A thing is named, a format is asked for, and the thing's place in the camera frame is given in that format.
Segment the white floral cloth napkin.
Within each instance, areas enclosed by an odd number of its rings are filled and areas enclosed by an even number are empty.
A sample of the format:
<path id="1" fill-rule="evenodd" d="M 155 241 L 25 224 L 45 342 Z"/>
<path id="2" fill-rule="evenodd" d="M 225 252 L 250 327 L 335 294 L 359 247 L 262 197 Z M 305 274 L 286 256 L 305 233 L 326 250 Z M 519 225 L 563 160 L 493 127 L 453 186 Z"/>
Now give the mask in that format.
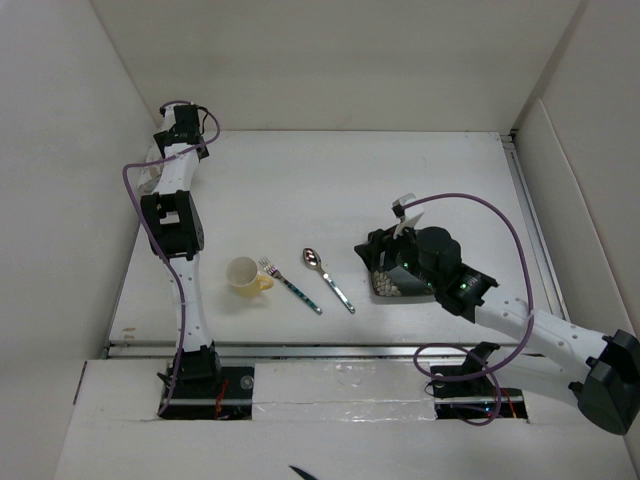
<path id="1" fill-rule="evenodd" d="M 140 170 L 136 183 L 136 191 L 139 196 L 151 194 L 158 185 L 164 168 L 163 163 L 153 164 L 153 162 L 158 160 L 163 160 L 163 157 L 157 144 L 152 142 L 144 160 L 146 166 Z"/>

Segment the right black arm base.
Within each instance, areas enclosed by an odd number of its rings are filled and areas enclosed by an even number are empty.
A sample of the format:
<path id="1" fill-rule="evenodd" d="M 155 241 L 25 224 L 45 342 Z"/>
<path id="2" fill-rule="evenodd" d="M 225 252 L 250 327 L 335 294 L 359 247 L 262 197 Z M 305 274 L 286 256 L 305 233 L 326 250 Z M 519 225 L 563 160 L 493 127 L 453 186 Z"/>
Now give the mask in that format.
<path id="1" fill-rule="evenodd" d="M 490 355 L 498 351 L 497 344 L 481 342 L 467 354 L 459 365 L 433 365 L 437 376 L 451 377 L 480 372 L 480 360 L 488 363 Z M 490 376 L 461 382 L 430 381 L 424 391 L 435 399 L 437 420 L 460 420 L 471 425 L 483 425 L 494 419 L 528 418 L 523 392 L 519 389 L 497 390 Z"/>

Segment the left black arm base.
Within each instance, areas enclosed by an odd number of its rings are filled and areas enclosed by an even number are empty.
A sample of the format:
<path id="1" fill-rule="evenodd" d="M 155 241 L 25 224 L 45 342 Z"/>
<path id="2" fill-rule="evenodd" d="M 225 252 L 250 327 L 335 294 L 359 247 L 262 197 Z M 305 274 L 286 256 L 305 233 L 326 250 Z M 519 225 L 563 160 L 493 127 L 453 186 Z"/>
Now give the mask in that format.
<path id="1" fill-rule="evenodd" d="M 255 369 L 222 366 L 211 348 L 181 352 L 157 374 L 163 384 L 158 416 L 164 420 L 251 420 Z"/>

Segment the black floral square plate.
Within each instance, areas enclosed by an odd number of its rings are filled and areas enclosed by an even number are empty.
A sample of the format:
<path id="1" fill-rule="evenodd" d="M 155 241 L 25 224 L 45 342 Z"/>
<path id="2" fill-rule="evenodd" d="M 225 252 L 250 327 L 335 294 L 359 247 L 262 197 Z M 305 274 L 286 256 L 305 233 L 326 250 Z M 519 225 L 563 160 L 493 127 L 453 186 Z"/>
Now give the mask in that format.
<path id="1" fill-rule="evenodd" d="M 425 303 L 435 301 L 433 286 L 401 267 L 369 273 L 369 283 L 376 300 L 386 303 Z"/>

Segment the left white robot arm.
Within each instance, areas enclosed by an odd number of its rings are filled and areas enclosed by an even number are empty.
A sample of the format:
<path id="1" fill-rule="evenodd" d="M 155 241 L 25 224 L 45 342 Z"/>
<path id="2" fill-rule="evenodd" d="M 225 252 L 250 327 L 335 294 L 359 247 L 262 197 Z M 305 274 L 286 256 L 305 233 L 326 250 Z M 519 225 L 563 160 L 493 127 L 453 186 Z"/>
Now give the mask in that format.
<path id="1" fill-rule="evenodd" d="M 140 206 L 152 250 L 170 275 L 176 309 L 178 342 L 168 385 L 208 397 L 222 387 L 223 373 L 204 318 L 199 282 L 204 229 L 190 192 L 196 168 L 209 156 L 200 122 L 203 110 L 185 102 L 161 108 L 165 123 L 154 140 L 164 163 L 156 186 L 141 197 Z"/>

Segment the aluminium rail frame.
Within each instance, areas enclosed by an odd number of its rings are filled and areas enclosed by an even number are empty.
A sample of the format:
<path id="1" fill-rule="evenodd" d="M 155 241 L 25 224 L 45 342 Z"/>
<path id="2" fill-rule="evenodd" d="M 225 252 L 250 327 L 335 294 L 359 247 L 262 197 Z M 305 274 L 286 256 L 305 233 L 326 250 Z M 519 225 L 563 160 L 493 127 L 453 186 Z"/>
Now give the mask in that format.
<path id="1" fill-rule="evenodd" d="M 413 193 L 422 226 L 447 229 L 466 264 L 537 308 L 561 313 L 515 149 L 495 132 L 226 132 L 197 168 L 191 192 L 204 226 L 200 285 L 218 346 L 418 346 L 502 343 L 505 336 L 436 302 L 386 303 L 372 294 L 354 247 L 396 221 Z M 356 309 L 351 314 L 303 261 L 313 248 Z M 266 257 L 322 310 L 280 281 L 255 298 L 233 293 L 226 267 Z"/>

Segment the yellow ceramic mug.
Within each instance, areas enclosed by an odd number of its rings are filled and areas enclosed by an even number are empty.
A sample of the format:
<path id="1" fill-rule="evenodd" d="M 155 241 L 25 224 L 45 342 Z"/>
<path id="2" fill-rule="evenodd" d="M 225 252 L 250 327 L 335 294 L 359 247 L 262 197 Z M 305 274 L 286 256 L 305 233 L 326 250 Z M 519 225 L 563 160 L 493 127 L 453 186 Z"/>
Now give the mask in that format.
<path id="1" fill-rule="evenodd" d="M 237 257 L 226 267 L 226 280 L 233 293 L 243 298 L 255 298 L 274 286 L 272 278 L 259 272 L 257 263 L 249 257 Z"/>

